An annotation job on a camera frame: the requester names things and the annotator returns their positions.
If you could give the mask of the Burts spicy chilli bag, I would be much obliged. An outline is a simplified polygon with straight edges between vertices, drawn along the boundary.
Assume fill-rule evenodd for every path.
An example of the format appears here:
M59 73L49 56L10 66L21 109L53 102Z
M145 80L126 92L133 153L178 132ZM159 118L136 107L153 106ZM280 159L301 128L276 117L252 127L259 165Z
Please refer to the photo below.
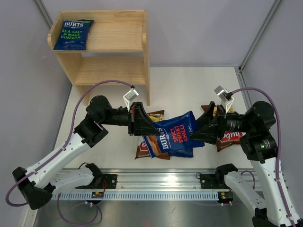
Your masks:
M152 125L160 134L143 136L152 158L170 152L205 146L204 142L190 138L198 130L198 124L192 111L168 120L153 122Z
M193 158L193 149L204 147L205 143L203 141L191 140L191 139L181 139L179 140L169 140L169 156L170 157L182 157L182 158Z

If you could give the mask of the Burts sea salt vinegar bag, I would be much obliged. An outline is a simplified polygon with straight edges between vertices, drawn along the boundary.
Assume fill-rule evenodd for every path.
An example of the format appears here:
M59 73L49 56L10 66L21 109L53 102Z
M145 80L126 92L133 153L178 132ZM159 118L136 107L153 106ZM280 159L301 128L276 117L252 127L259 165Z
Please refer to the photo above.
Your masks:
M86 50L87 40L94 20L64 20L53 48L55 51Z

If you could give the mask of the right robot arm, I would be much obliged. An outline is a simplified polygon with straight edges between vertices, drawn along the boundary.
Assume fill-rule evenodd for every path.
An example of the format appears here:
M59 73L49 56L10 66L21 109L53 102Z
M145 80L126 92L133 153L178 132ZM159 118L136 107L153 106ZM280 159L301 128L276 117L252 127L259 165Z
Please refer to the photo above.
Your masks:
M226 132L243 132L241 148L253 166L263 197L250 187L233 164L217 167L215 183L219 187L228 187L239 197L252 215L256 227L301 227L299 217L286 189L283 174L279 170L277 159L278 146L270 133L276 123L274 108L271 104L258 101L245 113L226 113L220 105L213 114L214 102L198 118L199 129L190 138L215 144Z

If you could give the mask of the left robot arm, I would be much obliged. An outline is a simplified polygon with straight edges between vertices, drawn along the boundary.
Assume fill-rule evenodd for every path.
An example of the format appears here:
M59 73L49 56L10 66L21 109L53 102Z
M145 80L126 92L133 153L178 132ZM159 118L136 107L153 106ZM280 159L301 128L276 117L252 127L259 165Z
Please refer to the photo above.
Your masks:
M104 125L126 126L131 136L160 134L141 102L134 102L129 108L113 108L105 96L96 96L86 112L85 118L71 128L61 146L36 164L28 168L18 167L12 172L18 189L32 210L43 207L53 196L64 191L78 187L94 189L102 184L103 173L93 163L61 176L58 173L106 137L108 131Z

